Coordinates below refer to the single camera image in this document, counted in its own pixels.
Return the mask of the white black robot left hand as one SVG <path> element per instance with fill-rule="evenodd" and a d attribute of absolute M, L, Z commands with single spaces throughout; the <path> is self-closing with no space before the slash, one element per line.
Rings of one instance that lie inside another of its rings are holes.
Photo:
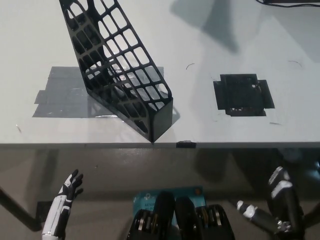
<path fill-rule="evenodd" d="M 41 238 L 43 240 L 64 240 L 73 201 L 83 192 L 80 186 L 84 175 L 76 169 L 65 180 L 52 201 L 44 223 Z"/>

